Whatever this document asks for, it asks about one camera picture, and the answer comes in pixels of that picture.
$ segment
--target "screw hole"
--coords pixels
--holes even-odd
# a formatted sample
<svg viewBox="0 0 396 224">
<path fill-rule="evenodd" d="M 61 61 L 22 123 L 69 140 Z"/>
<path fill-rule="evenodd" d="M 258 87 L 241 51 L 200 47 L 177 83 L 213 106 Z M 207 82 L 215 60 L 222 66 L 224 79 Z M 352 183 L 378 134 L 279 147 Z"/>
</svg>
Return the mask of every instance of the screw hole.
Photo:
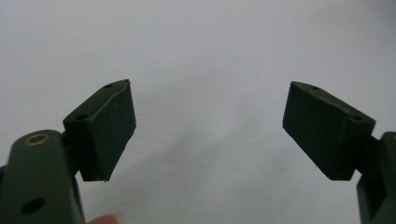
<svg viewBox="0 0 396 224">
<path fill-rule="evenodd" d="M 76 117 L 76 120 L 82 120 L 82 119 L 86 119 L 88 116 L 87 115 L 78 115 Z"/>
<path fill-rule="evenodd" d="M 25 215 L 31 215 L 31 214 L 37 212 L 38 210 L 40 210 L 44 206 L 44 203 L 45 203 L 45 201 L 42 198 L 33 199 L 32 201 L 30 201 L 29 203 L 26 203 L 23 206 L 22 212 Z"/>
<path fill-rule="evenodd" d="M 49 140 L 50 135 L 47 133 L 39 133 L 26 139 L 25 145 L 28 147 L 41 145 Z"/>
</svg>

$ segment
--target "white background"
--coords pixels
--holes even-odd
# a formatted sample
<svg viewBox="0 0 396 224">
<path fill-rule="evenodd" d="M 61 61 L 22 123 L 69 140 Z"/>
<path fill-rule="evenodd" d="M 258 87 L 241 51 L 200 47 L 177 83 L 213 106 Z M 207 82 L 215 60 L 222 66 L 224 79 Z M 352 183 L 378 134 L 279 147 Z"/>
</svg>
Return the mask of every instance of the white background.
<svg viewBox="0 0 396 224">
<path fill-rule="evenodd" d="M 102 86 L 132 82 L 137 129 L 87 219 L 360 223 L 356 173 L 331 182 L 282 129 L 291 81 L 396 130 L 396 1 L 0 3 L 0 164 Z"/>
</svg>

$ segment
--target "finger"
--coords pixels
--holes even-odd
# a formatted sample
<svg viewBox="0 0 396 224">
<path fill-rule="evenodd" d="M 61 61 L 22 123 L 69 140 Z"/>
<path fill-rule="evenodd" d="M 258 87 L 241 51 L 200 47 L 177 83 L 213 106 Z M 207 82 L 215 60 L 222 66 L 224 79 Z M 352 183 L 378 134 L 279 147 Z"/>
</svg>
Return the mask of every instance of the finger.
<svg viewBox="0 0 396 224">
<path fill-rule="evenodd" d="M 123 213 L 116 213 L 96 218 L 88 224 L 122 224 Z"/>
</svg>

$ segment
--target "hole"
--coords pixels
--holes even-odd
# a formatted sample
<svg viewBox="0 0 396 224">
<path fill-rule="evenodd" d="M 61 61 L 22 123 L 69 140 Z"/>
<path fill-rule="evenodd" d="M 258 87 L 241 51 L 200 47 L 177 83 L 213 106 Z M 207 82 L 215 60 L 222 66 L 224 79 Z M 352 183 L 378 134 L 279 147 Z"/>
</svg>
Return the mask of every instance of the hole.
<svg viewBox="0 0 396 224">
<path fill-rule="evenodd" d="M 30 143 L 37 143 L 37 142 L 41 142 L 44 140 L 44 138 L 46 138 L 44 135 L 39 135 L 39 136 L 34 136 L 33 138 L 31 138 L 29 140 Z"/>
<path fill-rule="evenodd" d="M 86 115 L 78 115 L 77 117 L 76 117 L 76 120 L 82 120 L 82 119 L 86 119 L 88 116 L 86 116 Z"/>
<path fill-rule="evenodd" d="M 47 140 L 49 140 L 49 138 L 50 138 L 50 135 L 47 133 L 35 134 L 33 136 L 30 136 L 28 139 L 26 139 L 25 145 L 28 147 L 37 146 L 37 145 L 47 142 Z"/>
<path fill-rule="evenodd" d="M 31 215 L 31 214 L 37 212 L 38 210 L 40 210 L 44 206 L 44 203 L 45 203 L 45 201 L 42 198 L 33 199 L 32 201 L 30 201 L 29 203 L 26 203 L 23 206 L 22 212 L 25 215 Z"/>
</svg>

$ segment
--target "fingertip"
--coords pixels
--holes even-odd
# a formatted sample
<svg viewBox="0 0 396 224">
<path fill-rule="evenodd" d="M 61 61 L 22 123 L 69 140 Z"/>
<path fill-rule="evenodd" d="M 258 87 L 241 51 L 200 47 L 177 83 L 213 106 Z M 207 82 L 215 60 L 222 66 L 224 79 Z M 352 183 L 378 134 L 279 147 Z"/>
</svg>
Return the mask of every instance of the fingertip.
<svg viewBox="0 0 396 224">
<path fill-rule="evenodd" d="M 89 222 L 88 224 L 122 224 L 123 223 L 123 213 L 115 213 L 103 217 L 96 218 Z"/>
</svg>

